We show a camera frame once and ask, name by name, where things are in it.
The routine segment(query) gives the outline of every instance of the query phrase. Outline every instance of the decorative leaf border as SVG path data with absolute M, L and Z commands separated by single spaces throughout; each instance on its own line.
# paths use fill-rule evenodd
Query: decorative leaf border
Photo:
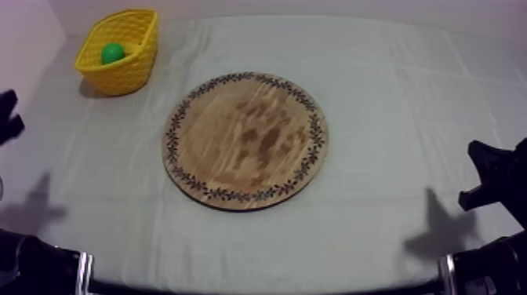
M 287 180 L 283 184 L 276 184 L 266 190 L 257 191 L 253 194 L 240 191 L 230 191 L 223 188 L 209 188 L 206 182 L 200 181 L 196 178 L 196 176 L 186 173 L 183 167 L 178 166 L 177 159 L 179 156 L 178 148 L 180 138 L 178 137 L 177 130 L 181 128 L 181 122 L 183 119 L 185 119 L 187 109 L 191 106 L 192 101 L 215 89 L 220 84 L 226 85 L 230 82 L 238 82 L 241 80 L 250 79 L 254 79 L 258 82 L 268 84 L 278 89 L 287 89 L 288 94 L 295 97 L 295 101 L 299 104 L 302 104 L 306 110 L 311 113 L 309 115 L 309 137 L 312 141 L 312 145 L 307 148 L 307 156 L 302 158 L 300 168 L 293 172 L 293 178 Z M 243 203 L 249 202 L 250 200 L 261 202 L 276 196 L 287 195 L 294 190 L 295 186 L 299 182 L 303 181 L 304 178 L 307 177 L 311 167 L 319 160 L 322 147 L 326 144 L 323 138 L 323 130 L 320 125 L 322 120 L 315 113 L 316 110 L 316 104 L 306 95 L 302 89 L 298 89 L 297 86 L 293 85 L 291 82 L 281 78 L 274 78 L 266 74 L 257 74 L 254 72 L 242 72 L 224 75 L 209 80 L 208 82 L 199 86 L 197 89 L 190 92 L 187 96 L 187 99 L 183 100 L 179 104 L 177 110 L 170 118 L 169 128 L 165 132 L 166 138 L 168 139 L 166 141 L 166 149 L 168 151 L 166 159 L 169 161 L 169 164 L 172 165 L 170 172 L 172 173 L 173 177 L 181 180 L 191 190 L 201 191 L 203 195 L 207 196 L 207 199 L 220 198 L 222 201 L 237 200 Z

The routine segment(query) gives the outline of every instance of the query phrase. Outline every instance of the green ball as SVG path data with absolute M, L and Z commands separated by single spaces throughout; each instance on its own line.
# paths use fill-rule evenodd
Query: green ball
M 108 43 L 103 48 L 101 63 L 110 64 L 123 58 L 125 58 L 125 49 L 118 43 Z

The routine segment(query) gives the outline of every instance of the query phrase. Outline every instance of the white tablecloth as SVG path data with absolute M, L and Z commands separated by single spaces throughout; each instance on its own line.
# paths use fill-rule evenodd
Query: white tablecloth
M 477 139 L 527 136 L 527 50 L 425 27 L 322 16 L 162 24 L 151 80 L 94 99 L 67 40 L 3 147 L 0 227 L 96 257 L 98 279 L 171 290 L 363 290 L 427 279 L 449 252 L 520 229 L 500 205 L 463 213 Z M 325 112 L 329 151 L 298 196 L 254 213 L 185 197 L 162 130 L 196 85 L 234 71 L 287 78 Z

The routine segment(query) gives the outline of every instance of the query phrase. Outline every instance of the plastic basket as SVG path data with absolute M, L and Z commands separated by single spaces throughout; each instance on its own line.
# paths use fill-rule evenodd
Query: plastic basket
M 102 65 L 103 47 L 117 42 L 125 58 Z M 75 61 L 75 68 L 96 89 L 108 96 L 138 90 L 150 76 L 158 51 L 158 14 L 148 9 L 128 9 L 97 22 Z

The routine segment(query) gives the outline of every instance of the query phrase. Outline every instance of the wooden plate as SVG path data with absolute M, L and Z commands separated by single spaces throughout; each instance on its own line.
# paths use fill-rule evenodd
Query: wooden plate
M 176 185 L 217 209 L 262 209 L 317 173 L 328 145 L 324 115 L 299 86 L 243 72 L 192 90 L 165 126 L 162 156 Z

